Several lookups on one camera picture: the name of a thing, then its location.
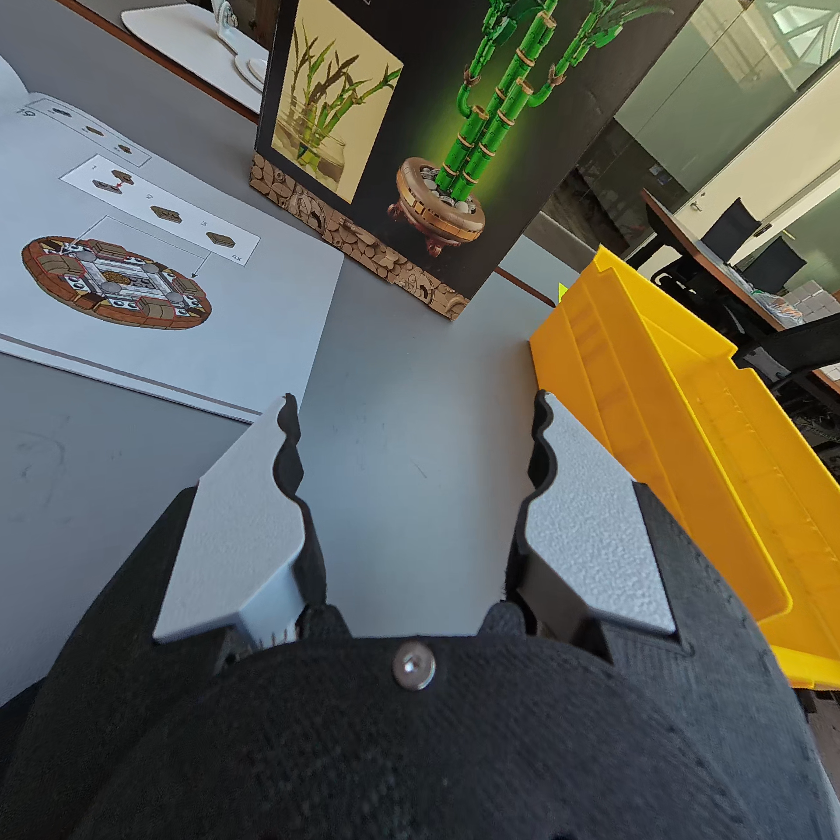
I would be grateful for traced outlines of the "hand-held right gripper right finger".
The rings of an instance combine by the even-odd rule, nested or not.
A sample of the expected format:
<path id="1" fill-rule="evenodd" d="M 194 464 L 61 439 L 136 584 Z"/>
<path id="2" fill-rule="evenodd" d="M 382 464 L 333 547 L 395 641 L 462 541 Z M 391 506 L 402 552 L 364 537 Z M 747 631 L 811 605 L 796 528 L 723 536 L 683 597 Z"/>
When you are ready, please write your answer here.
<path id="1" fill-rule="evenodd" d="M 519 508 L 505 593 L 550 637 L 590 622 L 655 638 L 677 632 L 636 484 L 550 392 L 534 399 L 532 492 Z"/>

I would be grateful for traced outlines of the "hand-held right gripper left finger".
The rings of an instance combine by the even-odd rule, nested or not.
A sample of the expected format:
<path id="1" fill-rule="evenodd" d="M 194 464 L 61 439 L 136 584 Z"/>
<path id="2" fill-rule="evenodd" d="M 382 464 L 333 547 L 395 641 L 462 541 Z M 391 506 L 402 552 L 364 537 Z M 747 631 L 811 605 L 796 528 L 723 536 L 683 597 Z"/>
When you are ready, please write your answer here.
<path id="1" fill-rule="evenodd" d="M 293 642 L 327 578 L 311 511 L 299 498 L 298 401 L 285 394 L 199 480 L 154 640 L 233 627 L 251 648 Z"/>

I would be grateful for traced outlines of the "lego instruction booklet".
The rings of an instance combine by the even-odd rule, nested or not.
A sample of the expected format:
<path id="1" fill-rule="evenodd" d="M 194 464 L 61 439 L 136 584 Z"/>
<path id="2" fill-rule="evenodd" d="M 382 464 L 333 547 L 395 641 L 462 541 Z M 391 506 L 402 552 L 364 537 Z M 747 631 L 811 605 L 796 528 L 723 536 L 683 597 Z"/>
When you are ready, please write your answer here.
<path id="1" fill-rule="evenodd" d="M 2 59 L 1 350 L 251 423 L 302 399 L 343 258 Z"/>

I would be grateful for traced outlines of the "black lego box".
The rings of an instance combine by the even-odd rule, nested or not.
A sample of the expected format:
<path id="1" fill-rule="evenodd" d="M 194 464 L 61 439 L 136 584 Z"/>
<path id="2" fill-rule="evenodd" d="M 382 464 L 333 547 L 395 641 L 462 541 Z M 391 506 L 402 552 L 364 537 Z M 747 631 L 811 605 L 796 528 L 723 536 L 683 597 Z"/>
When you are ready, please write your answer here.
<path id="1" fill-rule="evenodd" d="M 280 2 L 249 183 L 456 320 L 699 5 Z"/>

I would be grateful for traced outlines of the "yellow plastic bin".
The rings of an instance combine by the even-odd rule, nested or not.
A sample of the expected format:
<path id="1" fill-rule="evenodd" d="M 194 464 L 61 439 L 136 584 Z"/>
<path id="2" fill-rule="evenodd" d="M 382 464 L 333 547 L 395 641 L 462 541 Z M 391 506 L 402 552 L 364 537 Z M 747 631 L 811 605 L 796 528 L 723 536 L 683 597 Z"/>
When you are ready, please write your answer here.
<path id="1" fill-rule="evenodd" d="M 839 487 L 736 346 L 601 246 L 531 336 L 539 388 L 646 484 L 793 688 L 839 688 Z"/>

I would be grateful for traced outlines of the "wooden top office desk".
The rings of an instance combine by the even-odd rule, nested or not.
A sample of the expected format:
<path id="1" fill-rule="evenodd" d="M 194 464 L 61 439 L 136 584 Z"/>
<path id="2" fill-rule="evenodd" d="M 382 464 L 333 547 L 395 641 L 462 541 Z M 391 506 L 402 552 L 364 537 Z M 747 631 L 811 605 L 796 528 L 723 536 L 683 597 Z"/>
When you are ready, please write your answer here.
<path id="1" fill-rule="evenodd" d="M 838 311 L 785 324 L 783 312 L 740 276 L 734 257 L 721 261 L 659 200 L 642 196 L 654 235 L 628 264 L 638 269 L 663 247 L 677 250 L 677 260 L 654 273 L 654 284 L 734 343 L 737 358 L 756 366 L 784 403 L 804 401 L 793 396 L 796 389 L 838 413 L 838 380 L 824 372 L 838 366 Z"/>

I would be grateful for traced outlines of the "black office chair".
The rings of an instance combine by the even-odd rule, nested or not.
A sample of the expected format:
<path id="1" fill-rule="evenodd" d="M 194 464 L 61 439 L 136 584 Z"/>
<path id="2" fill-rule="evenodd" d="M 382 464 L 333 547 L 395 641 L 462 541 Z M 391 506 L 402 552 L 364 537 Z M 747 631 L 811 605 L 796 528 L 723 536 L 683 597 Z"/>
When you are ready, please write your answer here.
<path id="1" fill-rule="evenodd" d="M 730 263 L 738 250 L 762 227 L 741 197 L 736 198 L 706 231 L 700 242 L 724 263 Z"/>
<path id="2" fill-rule="evenodd" d="M 805 265 L 806 260 L 781 235 L 771 241 L 747 266 L 739 268 L 738 273 L 755 290 L 777 294 Z"/>

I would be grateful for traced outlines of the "white document stand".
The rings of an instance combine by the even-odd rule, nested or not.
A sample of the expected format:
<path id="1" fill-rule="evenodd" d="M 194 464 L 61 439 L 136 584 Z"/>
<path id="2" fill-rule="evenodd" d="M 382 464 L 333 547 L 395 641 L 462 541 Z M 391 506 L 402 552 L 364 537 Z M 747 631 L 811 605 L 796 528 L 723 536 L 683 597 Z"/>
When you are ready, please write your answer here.
<path id="1" fill-rule="evenodd" d="M 230 2 L 206 10 L 192 3 L 125 10 L 131 34 L 212 88 L 258 114 L 269 52 L 237 27 Z"/>

